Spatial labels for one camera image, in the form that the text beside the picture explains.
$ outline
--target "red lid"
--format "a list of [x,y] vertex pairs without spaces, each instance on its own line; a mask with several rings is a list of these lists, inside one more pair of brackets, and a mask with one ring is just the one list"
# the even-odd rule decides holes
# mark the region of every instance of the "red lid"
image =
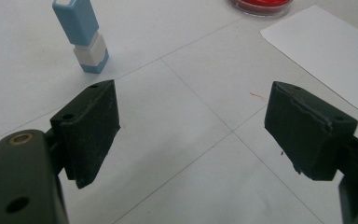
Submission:
[[242,1],[261,7],[279,7],[290,2],[290,0],[242,0]]

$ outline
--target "white paper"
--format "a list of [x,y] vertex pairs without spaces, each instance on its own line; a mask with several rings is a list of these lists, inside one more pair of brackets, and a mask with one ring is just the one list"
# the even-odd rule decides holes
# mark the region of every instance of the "white paper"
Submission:
[[358,108],[358,29],[313,6],[260,33]]

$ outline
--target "blue block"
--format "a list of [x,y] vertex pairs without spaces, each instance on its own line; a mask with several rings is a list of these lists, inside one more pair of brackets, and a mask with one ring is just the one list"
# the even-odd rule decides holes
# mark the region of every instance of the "blue block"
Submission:
[[101,61],[97,66],[88,66],[88,65],[83,65],[83,64],[81,64],[80,66],[81,66],[81,68],[83,68],[83,71],[85,71],[87,73],[100,74],[103,71],[103,68],[106,65],[108,58],[109,58],[109,53],[106,50],[103,61]]
[[90,0],[54,0],[53,9],[71,44],[88,46],[91,43],[99,25]]

